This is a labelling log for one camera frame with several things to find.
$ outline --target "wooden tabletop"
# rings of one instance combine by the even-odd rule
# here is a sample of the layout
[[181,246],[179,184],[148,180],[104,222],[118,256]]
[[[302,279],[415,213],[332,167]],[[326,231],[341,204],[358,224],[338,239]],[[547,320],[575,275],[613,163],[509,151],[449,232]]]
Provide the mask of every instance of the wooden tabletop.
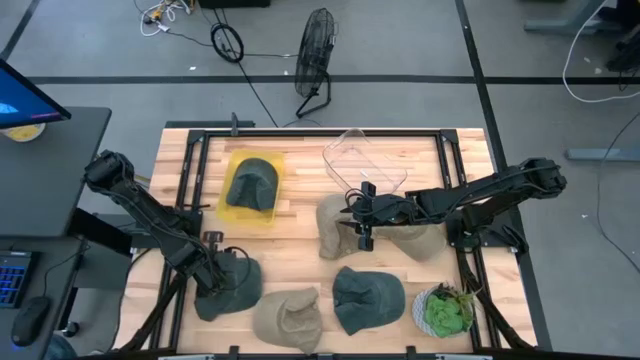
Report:
[[[482,129],[457,129],[468,181],[493,172],[489,150]],[[150,192],[162,204],[175,204],[180,170],[186,149],[188,129],[165,129],[151,180]],[[318,256],[316,204],[325,196],[343,190],[325,171],[322,150],[334,140],[325,137],[216,137],[211,140],[202,194],[205,208],[202,230],[225,233],[226,246],[239,246],[256,259],[262,268],[264,293],[280,290],[318,289],[323,335],[316,352],[327,353],[404,353],[414,345],[418,352],[469,352],[468,335],[453,339],[436,339],[422,333],[413,323],[411,305],[415,296],[440,282],[459,284],[460,277],[454,250],[446,248],[435,259],[418,263],[390,241],[376,239],[375,251],[360,252],[330,261]],[[372,137],[375,149],[384,152],[396,166],[407,170],[407,179],[399,192],[442,187],[435,142],[425,137]],[[218,219],[215,210],[229,157],[234,149],[278,151],[285,155],[285,176],[276,207],[273,226],[240,227]],[[449,149],[451,173],[455,174]],[[190,201],[199,145],[196,145],[187,190]],[[535,343],[535,335],[524,295],[515,256],[506,248],[482,249],[491,294],[495,304],[520,336]],[[469,258],[473,268],[473,259]],[[163,260],[154,250],[139,261],[129,275],[122,304],[122,321],[116,347],[124,344],[142,324],[153,308],[160,283]],[[382,271],[397,276],[404,285],[406,309],[396,322],[365,329],[348,336],[333,312],[331,287],[343,266],[356,271]],[[226,314],[213,322],[198,318],[193,301],[195,282],[191,280],[183,312],[178,351],[180,353],[226,353],[239,345],[242,353],[299,353],[298,349],[264,343],[251,330],[253,309]],[[482,306],[477,304],[478,322],[483,344],[489,345]],[[167,310],[161,344],[167,344],[173,305]]]

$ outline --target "green succulent plant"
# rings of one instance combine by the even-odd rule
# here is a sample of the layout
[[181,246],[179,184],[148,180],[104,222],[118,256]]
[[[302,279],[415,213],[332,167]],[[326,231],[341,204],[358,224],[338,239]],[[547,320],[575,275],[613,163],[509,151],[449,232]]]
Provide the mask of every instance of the green succulent plant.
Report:
[[467,331],[473,321],[473,294],[466,294],[440,284],[427,297],[424,321],[438,337]]

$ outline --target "floor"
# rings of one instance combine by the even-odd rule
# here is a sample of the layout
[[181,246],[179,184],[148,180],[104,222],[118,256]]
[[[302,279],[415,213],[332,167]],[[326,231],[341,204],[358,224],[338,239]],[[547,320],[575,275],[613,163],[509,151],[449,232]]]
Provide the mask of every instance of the floor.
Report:
[[[640,109],[635,100],[572,99],[559,79],[572,39],[522,30],[525,19],[566,16],[580,1],[585,0],[466,0],[464,5],[507,161],[552,158],[569,182],[557,199],[520,206],[554,349],[640,356],[635,341],[640,275],[598,233],[598,164],[564,157],[569,147],[606,147]],[[155,1],[138,4],[146,9]],[[493,135],[496,148],[454,1],[272,0],[269,8],[229,9],[227,15],[247,52],[291,54],[309,13],[323,6],[339,23],[329,66],[336,82],[331,105],[311,119],[323,126],[481,127]],[[28,8],[33,16],[19,27]],[[214,19],[211,10],[204,11]],[[9,49],[8,62],[56,101],[111,108],[102,148],[126,154],[143,175],[152,172],[166,121],[224,120],[235,112],[258,127],[273,126],[237,66],[177,36],[143,37],[139,26],[132,1],[13,0],[0,14],[0,49],[4,54]],[[209,42],[210,25],[200,10],[190,16],[178,12],[170,26]],[[23,30],[19,37],[16,28]],[[581,37],[568,75],[594,84],[617,77],[604,67],[615,41]],[[291,83],[295,59],[248,57],[243,66],[250,76],[276,76],[274,82],[261,78],[256,91],[280,125],[294,120],[302,101]],[[619,93],[611,85],[573,90],[585,98]],[[637,90],[630,86],[625,93]],[[640,124],[619,143],[631,146],[637,136]],[[636,165],[607,163],[601,186],[603,226],[636,261],[638,180]],[[81,206],[122,212],[90,193],[83,194]],[[79,295],[72,317],[87,325],[73,339],[79,353],[109,346],[118,298],[117,290]]]

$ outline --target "keyboard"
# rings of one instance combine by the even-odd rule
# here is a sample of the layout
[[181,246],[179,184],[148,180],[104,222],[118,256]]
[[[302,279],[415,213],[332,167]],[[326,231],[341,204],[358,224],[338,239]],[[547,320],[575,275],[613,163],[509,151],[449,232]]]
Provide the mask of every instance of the keyboard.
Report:
[[17,308],[27,289],[34,253],[0,251],[0,308]]

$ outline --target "desk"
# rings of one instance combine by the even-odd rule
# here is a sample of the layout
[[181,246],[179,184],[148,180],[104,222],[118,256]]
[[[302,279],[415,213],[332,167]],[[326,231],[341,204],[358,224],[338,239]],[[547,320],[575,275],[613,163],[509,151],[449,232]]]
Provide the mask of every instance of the desk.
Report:
[[111,110],[70,107],[35,140],[0,136],[0,236],[63,236],[84,188]]
[[[188,129],[165,129],[162,135],[150,191],[165,205],[174,205],[176,201],[188,132]],[[457,134],[468,180],[491,174],[493,168],[483,130],[457,129]],[[408,177],[400,191],[443,186],[435,141],[406,135],[369,139],[384,145],[384,153],[396,164],[407,169]],[[238,138],[219,136],[211,139],[201,198],[201,204],[210,204],[211,207],[203,209],[202,230],[223,231],[225,243],[222,247],[242,247],[260,263],[265,294],[309,286],[319,290],[318,305],[323,315],[324,331],[317,352],[404,353],[408,345],[416,346],[419,353],[470,352],[469,336],[445,340],[431,338],[421,333],[411,318],[411,304],[420,291],[440,282],[459,283],[453,249],[445,249],[432,261],[417,263],[389,241],[377,239],[376,249],[372,253],[360,252],[337,261],[318,257],[316,204],[328,194],[343,192],[326,175],[321,155],[324,146],[332,140],[330,137],[302,135]],[[199,146],[196,145],[192,169],[197,167]],[[286,177],[282,179],[276,221],[272,228],[239,228],[216,218],[215,208],[228,160],[231,151],[238,148],[285,153]],[[453,161],[448,163],[451,173],[455,174]],[[192,170],[186,199],[191,199],[195,176],[195,170]],[[482,252],[496,305],[525,340],[535,343],[536,337],[515,256],[506,248],[484,248]],[[357,271],[383,271],[397,276],[404,284],[407,297],[407,310],[402,318],[383,327],[347,336],[333,313],[331,295],[333,279],[338,270],[345,265]],[[116,347],[124,344],[133,335],[155,304],[161,271],[162,258],[158,252],[149,254],[131,271],[122,305],[122,322]],[[251,331],[253,309],[222,315],[213,322],[201,321],[192,305],[194,296],[195,282],[191,280],[187,287],[178,344],[179,353],[227,353],[230,345],[239,345],[241,353],[299,352],[297,349],[278,347],[258,340]],[[167,315],[172,313],[172,309],[170,306]],[[482,312],[479,311],[480,334],[483,344],[488,346],[483,318]],[[167,344],[170,319],[171,316],[165,317],[165,329],[162,334],[164,341],[161,342],[161,346]]]
[[[71,107],[72,119],[47,125],[29,143],[0,136],[0,249],[38,253],[26,300],[41,296],[45,272],[77,253],[82,241],[66,237],[84,187],[84,167],[95,156],[111,110]],[[37,340],[18,348],[11,342],[19,309],[0,309],[0,354],[3,360],[40,359],[63,317],[79,257],[52,270],[47,277],[51,307]]]

